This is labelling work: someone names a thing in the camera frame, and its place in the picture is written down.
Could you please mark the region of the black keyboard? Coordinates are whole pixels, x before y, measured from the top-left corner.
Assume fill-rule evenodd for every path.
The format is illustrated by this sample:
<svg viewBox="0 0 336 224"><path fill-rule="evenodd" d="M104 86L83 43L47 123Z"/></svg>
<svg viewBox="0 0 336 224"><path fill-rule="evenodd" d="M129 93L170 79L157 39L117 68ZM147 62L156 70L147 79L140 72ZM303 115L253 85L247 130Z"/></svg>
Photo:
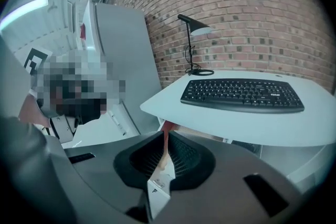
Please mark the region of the black keyboard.
<svg viewBox="0 0 336 224"><path fill-rule="evenodd" d="M260 79L191 80L180 102L244 113L286 114L304 111L303 103L289 83Z"/></svg>

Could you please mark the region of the ceiling light tube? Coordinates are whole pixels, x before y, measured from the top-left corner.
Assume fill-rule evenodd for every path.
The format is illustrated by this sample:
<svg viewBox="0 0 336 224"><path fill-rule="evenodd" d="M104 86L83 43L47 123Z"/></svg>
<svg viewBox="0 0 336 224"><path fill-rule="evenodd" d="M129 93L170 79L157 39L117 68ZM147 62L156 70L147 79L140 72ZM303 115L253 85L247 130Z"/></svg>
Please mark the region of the ceiling light tube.
<svg viewBox="0 0 336 224"><path fill-rule="evenodd" d="M1 21L0 21L0 32L2 32L8 25L10 25L15 20L19 19L20 17L33 12L37 9L46 7L49 5L49 0L34 0L23 6L18 7L14 11L7 14Z"/></svg>

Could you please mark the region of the grey refrigerator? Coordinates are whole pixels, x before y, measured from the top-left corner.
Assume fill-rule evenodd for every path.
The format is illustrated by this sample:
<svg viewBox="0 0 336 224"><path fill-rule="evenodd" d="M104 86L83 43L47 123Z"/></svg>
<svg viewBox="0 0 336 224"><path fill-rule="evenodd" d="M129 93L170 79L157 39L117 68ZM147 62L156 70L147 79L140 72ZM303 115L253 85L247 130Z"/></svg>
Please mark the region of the grey refrigerator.
<svg viewBox="0 0 336 224"><path fill-rule="evenodd" d="M100 52L107 61L110 99L106 113L80 125L63 148L104 144L158 130L157 117L140 109L161 91L143 12L89 1L83 25L85 48Z"/></svg>

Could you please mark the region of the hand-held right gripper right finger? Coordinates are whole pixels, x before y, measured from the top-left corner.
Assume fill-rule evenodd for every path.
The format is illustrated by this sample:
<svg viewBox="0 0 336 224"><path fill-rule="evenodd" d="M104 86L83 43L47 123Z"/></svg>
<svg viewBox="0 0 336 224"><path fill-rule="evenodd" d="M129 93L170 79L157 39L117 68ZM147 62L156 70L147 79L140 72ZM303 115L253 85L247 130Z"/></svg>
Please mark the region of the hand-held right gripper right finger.
<svg viewBox="0 0 336 224"><path fill-rule="evenodd" d="M171 132L170 136L204 146L213 153L216 164L197 188L171 192L157 224L278 224L302 201L299 190L285 176L244 148L186 133ZM269 216L244 180L249 175L260 175L287 207Z"/></svg>

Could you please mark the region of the black desk lamp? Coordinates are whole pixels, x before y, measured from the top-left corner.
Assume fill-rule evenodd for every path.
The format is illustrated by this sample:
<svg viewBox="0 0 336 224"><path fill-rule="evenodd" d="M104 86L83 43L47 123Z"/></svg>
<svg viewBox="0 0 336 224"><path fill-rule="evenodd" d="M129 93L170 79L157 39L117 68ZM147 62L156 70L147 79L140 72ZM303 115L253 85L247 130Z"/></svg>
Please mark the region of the black desk lamp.
<svg viewBox="0 0 336 224"><path fill-rule="evenodd" d="M185 73L189 76L211 76L214 74L213 70L203 69L199 64L193 62L193 54L195 47L191 45L191 36L200 36L206 35L212 32L212 29L195 19L192 19L183 14L178 14L178 19L183 21L186 24L187 31L187 41L188 45L185 48L184 56L185 60L189 64L189 67L186 68Z"/></svg>

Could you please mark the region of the white desk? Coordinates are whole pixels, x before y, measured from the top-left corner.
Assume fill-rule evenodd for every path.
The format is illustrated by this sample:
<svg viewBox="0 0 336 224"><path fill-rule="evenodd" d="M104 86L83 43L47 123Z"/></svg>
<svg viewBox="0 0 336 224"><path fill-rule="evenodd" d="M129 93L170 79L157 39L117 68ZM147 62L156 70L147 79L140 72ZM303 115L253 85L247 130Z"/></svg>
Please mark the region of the white desk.
<svg viewBox="0 0 336 224"><path fill-rule="evenodd" d="M215 71L214 79L284 81L305 110L293 114L253 114L183 104L193 76L185 75L141 104L142 111L177 125L231 141L259 144L260 157L301 191L320 184L336 161L336 98L312 80L251 71Z"/></svg>

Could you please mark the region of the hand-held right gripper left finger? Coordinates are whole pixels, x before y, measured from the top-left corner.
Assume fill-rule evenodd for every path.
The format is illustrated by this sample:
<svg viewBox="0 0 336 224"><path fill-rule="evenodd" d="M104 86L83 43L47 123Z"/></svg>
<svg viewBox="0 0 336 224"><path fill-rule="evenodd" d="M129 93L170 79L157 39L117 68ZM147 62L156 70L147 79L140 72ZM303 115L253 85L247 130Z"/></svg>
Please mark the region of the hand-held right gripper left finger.
<svg viewBox="0 0 336 224"><path fill-rule="evenodd" d="M52 163L78 224L152 224L148 180L163 156L164 133L63 148Z"/></svg>

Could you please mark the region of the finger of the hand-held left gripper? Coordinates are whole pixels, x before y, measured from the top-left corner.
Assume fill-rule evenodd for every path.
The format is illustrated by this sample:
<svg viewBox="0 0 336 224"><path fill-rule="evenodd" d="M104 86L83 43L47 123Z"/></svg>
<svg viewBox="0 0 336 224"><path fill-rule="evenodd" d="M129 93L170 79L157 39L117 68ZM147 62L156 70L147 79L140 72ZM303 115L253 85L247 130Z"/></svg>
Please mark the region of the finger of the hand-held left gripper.
<svg viewBox="0 0 336 224"><path fill-rule="evenodd" d="M81 125L97 120L125 99L126 82L96 51L72 50L43 64L43 113L68 116Z"/></svg>

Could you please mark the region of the person's left forearm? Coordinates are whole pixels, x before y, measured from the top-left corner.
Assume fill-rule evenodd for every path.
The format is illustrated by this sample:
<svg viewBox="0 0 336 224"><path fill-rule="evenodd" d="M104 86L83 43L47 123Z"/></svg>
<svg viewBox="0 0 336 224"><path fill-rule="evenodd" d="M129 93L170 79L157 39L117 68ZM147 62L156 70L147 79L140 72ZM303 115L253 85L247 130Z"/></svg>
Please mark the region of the person's left forearm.
<svg viewBox="0 0 336 224"><path fill-rule="evenodd" d="M19 120L23 123L38 124L43 127L51 127L49 124L49 118L45 117L33 95L30 93L26 96L24 103L21 107Z"/></svg>

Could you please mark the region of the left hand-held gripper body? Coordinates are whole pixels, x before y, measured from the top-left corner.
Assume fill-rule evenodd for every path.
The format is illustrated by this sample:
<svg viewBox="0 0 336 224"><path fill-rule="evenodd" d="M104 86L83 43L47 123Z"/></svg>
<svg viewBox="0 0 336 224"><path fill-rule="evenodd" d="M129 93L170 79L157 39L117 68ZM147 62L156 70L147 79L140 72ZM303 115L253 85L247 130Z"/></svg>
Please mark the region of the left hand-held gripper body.
<svg viewBox="0 0 336 224"><path fill-rule="evenodd" d="M29 51L24 61L24 68L31 78L28 94L30 93L35 97L42 114L49 118L51 127L33 125L43 134L55 136L61 143L67 143L74 138L78 120L57 112L51 105L51 89L49 86L51 60L53 60L51 51L37 47Z"/></svg>

